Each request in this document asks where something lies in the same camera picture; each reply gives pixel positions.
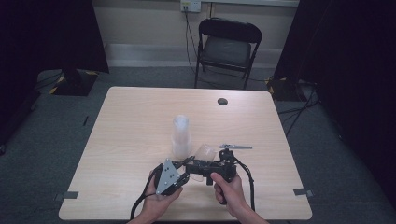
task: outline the gray carpet floor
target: gray carpet floor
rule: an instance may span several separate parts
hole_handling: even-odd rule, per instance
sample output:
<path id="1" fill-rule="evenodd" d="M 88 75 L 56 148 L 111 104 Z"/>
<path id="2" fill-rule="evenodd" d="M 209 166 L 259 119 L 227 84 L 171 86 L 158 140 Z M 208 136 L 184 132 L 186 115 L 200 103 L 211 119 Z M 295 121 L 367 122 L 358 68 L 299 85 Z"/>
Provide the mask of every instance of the gray carpet floor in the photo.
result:
<path id="1" fill-rule="evenodd" d="M 62 203 L 54 198 L 67 191 L 110 87 L 192 88 L 193 73 L 189 67 L 112 67 L 110 74 L 99 75 L 88 96 L 51 95 L 50 83 L 58 73 L 40 74 L 38 81 L 55 77 L 37 84 L 42 94 L 35 110 L 8 141 L 7 153 L 0 157 L 0 223 L 124 223 L 62 221 L 58 218 Z M 274 69 L 253 69 L 247 89 L 266 91 L 263 80 L 273 73 Z M 243 85 L 240 77 L 213 71 L 206 71 L 202 78 L 205 82 L 200 81 L 199 88 L 240 89 Z M 310 91 L 311 87 L 304 87 L 307 96 Z M 276 109 L 285 111 L 303 105 L 276 102 Z M 285 132 L 292 124 L 291 115 L 279 116 Z M 315 193 L 309 199 L 313 217 L 290 223 L 396 223 L 395 211 L 381 188 L 339 139 L 334 127 L 321 105 L 315 105 L 301 114 L 288 134 L 304 187 Z"/>

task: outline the wall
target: wall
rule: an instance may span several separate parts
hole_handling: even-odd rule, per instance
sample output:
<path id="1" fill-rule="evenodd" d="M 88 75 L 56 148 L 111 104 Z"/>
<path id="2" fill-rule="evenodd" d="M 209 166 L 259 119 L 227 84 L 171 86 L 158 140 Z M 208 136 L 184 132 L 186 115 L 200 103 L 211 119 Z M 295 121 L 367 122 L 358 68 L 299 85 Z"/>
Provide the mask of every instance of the wall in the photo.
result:
<path id="1" fill-rule="evenodd" d="M 186 17 L 180 12 L 177 0 L 94 0 L 93 5 L 103 41 L 107 44 L 186 46 Z M 189 13 L 188 18 L 195 45 L 198 42 L 199 22 L 210 17 L 210 14 L 212 17 L 248 21 L 257 25 L 263 33 L 260 51 L 266 55 L 275 54 L 273 63 L 276 63 L 295 10 L 296 7 L 202 3 L 201 13 Z M 256 60 L 261 58 L 268 58 L 268 55 L 260 56 L 258 53 Z"/>

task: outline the black chair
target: black chair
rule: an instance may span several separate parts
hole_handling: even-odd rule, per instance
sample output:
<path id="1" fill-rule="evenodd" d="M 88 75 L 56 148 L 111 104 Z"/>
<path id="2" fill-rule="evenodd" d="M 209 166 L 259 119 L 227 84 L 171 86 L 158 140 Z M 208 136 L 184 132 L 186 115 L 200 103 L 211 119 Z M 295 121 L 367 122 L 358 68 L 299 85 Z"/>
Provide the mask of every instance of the black chair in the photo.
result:
<path id="1" fill-rule="evenodd" d="M 207 40 L 204 46 L 204 35 Z M 195 69 L 194 88 L 197 88 L 199 64 L 243 72 L 244 90 L 257 48 L 262 42 L 262 32 L 248 22 L 209 18 L 199 25 L 198 58 Z"/>

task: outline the wooden table top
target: wooden table top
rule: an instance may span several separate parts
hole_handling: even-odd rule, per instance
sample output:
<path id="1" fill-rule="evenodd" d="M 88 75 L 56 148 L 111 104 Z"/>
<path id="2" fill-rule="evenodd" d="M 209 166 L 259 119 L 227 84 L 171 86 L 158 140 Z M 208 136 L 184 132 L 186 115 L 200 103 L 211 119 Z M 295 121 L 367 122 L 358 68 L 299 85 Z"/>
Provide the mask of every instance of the wooden table top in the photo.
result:
<path id="1" fill-rule="evenodd" d="M 227 105 L 219 105 L 225 98 Z M 59 216 L 64 220 L 127 220 L 149 171 L 172 154 L 173 118 L 190 119 L 192 148 L 223 143 L 252 146 L 233 150 L 255 180 L 256 212 L 266 219 L 309 219 L 312 211 L 271 95 L 266 91 L 224 91 L 113 87 L 106 96 Z M 247 202 L 248 176 L 238 166 Z M 143 203 L 136 209 L 141 211 Z M 193 179 L 183 186 L 161 220 L 234 220 L 214 189 Z"/>

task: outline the chair backrest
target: chair backrest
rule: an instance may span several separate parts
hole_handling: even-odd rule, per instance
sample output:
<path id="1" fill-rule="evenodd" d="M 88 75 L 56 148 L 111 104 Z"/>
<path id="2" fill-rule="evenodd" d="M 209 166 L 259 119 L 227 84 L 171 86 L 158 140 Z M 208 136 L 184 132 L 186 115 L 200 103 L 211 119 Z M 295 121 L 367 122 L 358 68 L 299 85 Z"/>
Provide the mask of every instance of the chair backrest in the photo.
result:
<path id="1" fill-rule="evenodd" d="M 221 18 L 209 18 L 201 21 L 199 34 L 200 38 L 202 35 L 211 35 L 256 44 L 260 44 L 262 41 L 262 32 L 255 25 Z"/>

